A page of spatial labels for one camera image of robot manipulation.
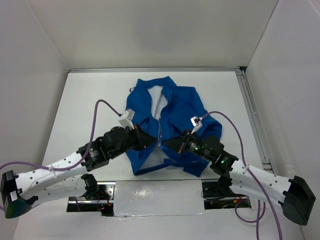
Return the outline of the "blue zip jacket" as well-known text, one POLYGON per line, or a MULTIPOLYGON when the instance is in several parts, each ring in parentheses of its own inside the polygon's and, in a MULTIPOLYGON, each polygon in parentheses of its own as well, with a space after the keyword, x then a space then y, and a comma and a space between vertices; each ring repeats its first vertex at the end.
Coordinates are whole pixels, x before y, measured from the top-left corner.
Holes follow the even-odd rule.
POLYGON ((144 150, 126 152, 135 176, 166 167, 180 167, 186 173, 201 176, 207 161, 190 152, 177 153, 164 145, 164 141, 192 130, 192 117, 207 113, 195 87, 178 86, 169 76, 138 79, 127 97, 126 109, 134 111, 133 124, 156 138, 144 150))

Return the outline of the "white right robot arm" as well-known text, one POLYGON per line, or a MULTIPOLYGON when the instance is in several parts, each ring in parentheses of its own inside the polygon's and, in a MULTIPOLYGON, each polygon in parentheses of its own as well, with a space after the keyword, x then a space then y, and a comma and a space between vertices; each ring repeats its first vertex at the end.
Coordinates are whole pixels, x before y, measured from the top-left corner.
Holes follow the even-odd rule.
POLYGON ((271 202, 279 205, 283 215, 293 223, 308 224, 316 196, 302 177, 283 177, 244 164, 225 151, 224 145, 213 135, 201 140, 187 130, 163 144, 179 154, 189 152, 209 161, 210 168, 220 176, 218 190, 223 196, 235 193, 271 202))

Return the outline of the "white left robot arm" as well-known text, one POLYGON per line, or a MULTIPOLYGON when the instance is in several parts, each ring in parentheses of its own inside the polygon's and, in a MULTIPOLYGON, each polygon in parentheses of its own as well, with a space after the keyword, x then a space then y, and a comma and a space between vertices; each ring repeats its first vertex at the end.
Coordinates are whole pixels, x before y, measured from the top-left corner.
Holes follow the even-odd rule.
POLYGON ((100 188, 91 171, 108 165, 111 159, 129 150, 141 151, 156 141, 137 124, 133 129, 117 126, 44 168, 3 173, 0 194, 5 218, 17 218, 40 204, 61 198, 98 197, 100 188))

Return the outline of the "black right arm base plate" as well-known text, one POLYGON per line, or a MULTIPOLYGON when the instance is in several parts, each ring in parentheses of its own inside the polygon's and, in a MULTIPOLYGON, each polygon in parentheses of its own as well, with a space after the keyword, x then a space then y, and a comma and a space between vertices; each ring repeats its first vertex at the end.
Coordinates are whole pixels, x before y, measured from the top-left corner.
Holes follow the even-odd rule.
POLYGON ((205 210, 222 210, 237 208, 251 208, 250 200, 247 196, 232 192, 218 179, 202 180, 202 192, 205 210))

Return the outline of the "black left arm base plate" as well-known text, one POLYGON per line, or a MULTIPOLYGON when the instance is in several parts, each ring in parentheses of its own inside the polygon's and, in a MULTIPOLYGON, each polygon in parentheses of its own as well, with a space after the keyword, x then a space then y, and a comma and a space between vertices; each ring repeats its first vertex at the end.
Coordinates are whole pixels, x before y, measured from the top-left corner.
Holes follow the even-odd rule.
POLYGON ((112 181, 97 181, 92 174, 80 177, 84 183, 84 193, 68 198, 68 213, 100 212, 102 216, 114 216, 114 197, 116 183, 112 181))

